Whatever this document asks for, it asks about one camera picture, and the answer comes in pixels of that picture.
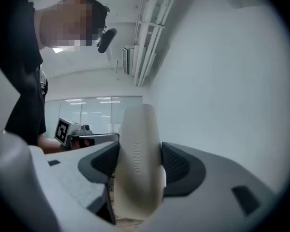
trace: white wall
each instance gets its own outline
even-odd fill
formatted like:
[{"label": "white wall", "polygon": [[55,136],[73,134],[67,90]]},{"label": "white wall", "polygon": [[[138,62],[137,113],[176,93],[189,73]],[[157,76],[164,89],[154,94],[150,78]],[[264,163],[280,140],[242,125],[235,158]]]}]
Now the white wall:
[{"label": "white wall", "polygon": [[180,2],[166,22],[175,30],[164,36],[168,52],[144,100],[155,106],[161,141],[230,158],[281,191],[290,170],[283,26],[269,6],[191,0],[184,12]]},{"label": "white wall", "polygon": [[146,87],[134,87],[133,78],[118,70],[76,72],[48,80],[46,101],[97,96],[143,96]]}]

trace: person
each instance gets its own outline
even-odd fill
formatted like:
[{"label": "person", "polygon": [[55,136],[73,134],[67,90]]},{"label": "person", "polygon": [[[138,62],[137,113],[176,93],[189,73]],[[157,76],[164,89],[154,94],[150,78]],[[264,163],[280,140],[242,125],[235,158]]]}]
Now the person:
[{"label": "person", "polygon": [[105,26],[106,8],[96,0],[62,0],[35,10],[28,0],[13,0],[0,17],[0,68],[20,93],[5,130],[45,154],[61,152],[47,140],[44,99],[47,81],[41,69],[45,47],[91,45]]}]

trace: black shirt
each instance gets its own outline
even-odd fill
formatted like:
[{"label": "black shirt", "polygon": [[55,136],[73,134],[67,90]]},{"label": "black shirt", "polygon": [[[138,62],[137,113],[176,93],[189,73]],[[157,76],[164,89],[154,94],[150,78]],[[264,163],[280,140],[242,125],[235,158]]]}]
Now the black shirt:
[{"label": "black shirt", "polygon": [[5,129],[29,145],[37,145],[38,135],[46,131],[34,12],[32,2],[14,0],[0,21],[0,68],[20,93]]}]

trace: black rubber pad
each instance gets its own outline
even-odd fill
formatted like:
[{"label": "black rubber pad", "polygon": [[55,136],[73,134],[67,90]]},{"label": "black rubber pad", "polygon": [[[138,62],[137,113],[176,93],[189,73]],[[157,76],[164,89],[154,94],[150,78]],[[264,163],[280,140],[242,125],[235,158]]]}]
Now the black rubber pad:
[{"label": "black rubber pad", "polygon": [[119,142],[114,142],[78,162],[78,170],[89,181],[107,184],[116,166]]},{"label": "black rubber pad", "polygon": [[165,142],[161,153],[167,182],[165,197],[186,196],[202,184],[206,169],[201,160]]}]

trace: window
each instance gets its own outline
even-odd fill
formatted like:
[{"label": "window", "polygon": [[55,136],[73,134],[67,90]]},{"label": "window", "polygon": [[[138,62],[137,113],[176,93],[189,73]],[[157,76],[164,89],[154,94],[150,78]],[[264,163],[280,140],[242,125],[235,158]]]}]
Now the window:
[{"label": "window", "polygon": [[47,101],[45,123],[47,138],[54,138],[59,118],[87,124],[94,134],[118,133],[123,111],[143,103],[142,97],[94,97]]},{"label": "window", "polygon": [[89,125],[94,134],[111,132],[111,97],[86,98],[83,100],[81,124]]},{"label": "window", "polygon": [[54,138],[55,136],[60,104],[61,101],[48,101],[45,103],[46,132],[44,133],[44,136],[47,138]]},{"label": "window", "polygon": [[111,122],[113,126],[113,132],[119,132],[124,109],[128,106],[139,105],[142,103],[142,97],[112,97]]}]

